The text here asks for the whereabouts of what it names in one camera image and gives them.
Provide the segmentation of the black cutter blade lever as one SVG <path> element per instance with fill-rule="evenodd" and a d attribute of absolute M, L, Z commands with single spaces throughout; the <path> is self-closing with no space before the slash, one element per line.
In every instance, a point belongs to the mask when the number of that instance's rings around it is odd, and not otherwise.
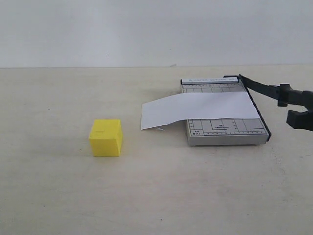
<path fill-rule="evenodd" d="M 260 94 L 277 100 L 277 106 L 287 107 L 288 105 L 303 106 L 308 110 L 313 109 L 313 93 L 312 91 L 300 91 L 293 89 L 290 84 L 266 85 L 251 80 L 241 74 L 238 78 L 242 80 L 244 85 Z"/>

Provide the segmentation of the white paper sheet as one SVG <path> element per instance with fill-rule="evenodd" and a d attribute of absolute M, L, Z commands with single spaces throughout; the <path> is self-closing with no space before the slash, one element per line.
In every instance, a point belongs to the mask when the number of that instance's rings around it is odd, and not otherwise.
<path fill-rule="evenodd" d="M 188 119 L 254 119 L 257 109 L 247 92 L 181 93 L 142 105 L 141 130 Z"/>

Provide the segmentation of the yellow cube block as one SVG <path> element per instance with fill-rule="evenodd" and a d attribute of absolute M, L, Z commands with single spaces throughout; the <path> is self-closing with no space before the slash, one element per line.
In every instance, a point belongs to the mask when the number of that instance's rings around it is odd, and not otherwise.
<path fill-rule="evenodd" d="M 95 119 L 89 134 L 95 157 L 118 157 L 121 154 L 123 131 L 120 119 Z"/>

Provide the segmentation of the grey paper cutter base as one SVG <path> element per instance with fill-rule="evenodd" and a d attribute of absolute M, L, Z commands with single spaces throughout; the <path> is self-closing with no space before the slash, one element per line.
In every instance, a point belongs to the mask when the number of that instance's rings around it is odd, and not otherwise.
<path fill-rule="evenodd" d="M 245 85 L 236 75 L 222 78 L 188 78 L 180 80 L 182 93 L 246 92 Z M 260 145 L 271 137 L 259 109 L 257 118 L 188 119 L 186 135 L 190 146 Z"/>

